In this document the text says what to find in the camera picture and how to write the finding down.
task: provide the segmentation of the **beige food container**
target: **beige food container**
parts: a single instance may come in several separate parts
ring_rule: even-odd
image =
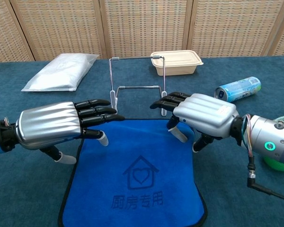
[[[151,57],[154,55],[164,56],[166,76],[192,74],[198,65],[203,65],[200,57],[191,50],[154,52]],[[151,62],[158,75],[163,76],[163,59],[151,59]]]

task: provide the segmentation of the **blue tablecloth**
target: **blue tablecloth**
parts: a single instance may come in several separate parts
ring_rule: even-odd
[[[256,95],[235,102],[241,115],[275,119],[284,115],[284,56],[202,59],[193,75],[170,76],[166,91],[213,96],[215,88],[249,76],[262,82]],[[97,60],[76,92],[21,92],[48,62],[0,63],[0,119],[15,122],[22,110],[60,101],[109,99],[108,60]],[[114,85],[163,85],[149,59],[113,62]],[[149,105],[157,90],[122,90],[119,113],[127,118],[162,118]],[[60,144],[76,155],[80,141]],[[194,154],[195,183],[208,208],[204,226],[284,226],[284,201],[246,187],[247,154],[233,138],[215,141]],[[284,173],[276,172],[256,155],[257,182],[284,194]],[[57,226],[72,166],[57,164],[39,151],[17,146],[0,155],[0,227]]]

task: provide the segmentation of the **blue cloth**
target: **blue cloth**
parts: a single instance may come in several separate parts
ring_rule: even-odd
[[[193,131],[182,143],[166,120],[99,127],[109,145],[85,140],[63,213],[65,227],[185,227],[206,216],[194,183]]]

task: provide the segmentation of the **drink can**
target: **drink can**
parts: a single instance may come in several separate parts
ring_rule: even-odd
[[[260,89],[260,80],[256,77],[248,77],[216,88],[214,97],[226,102],[233,102],[253,95]]]

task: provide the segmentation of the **plastic bag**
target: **plastic bag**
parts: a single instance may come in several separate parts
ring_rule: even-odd
[[[75,91],[98,56],[62,53],[32,77],[21,91]]]

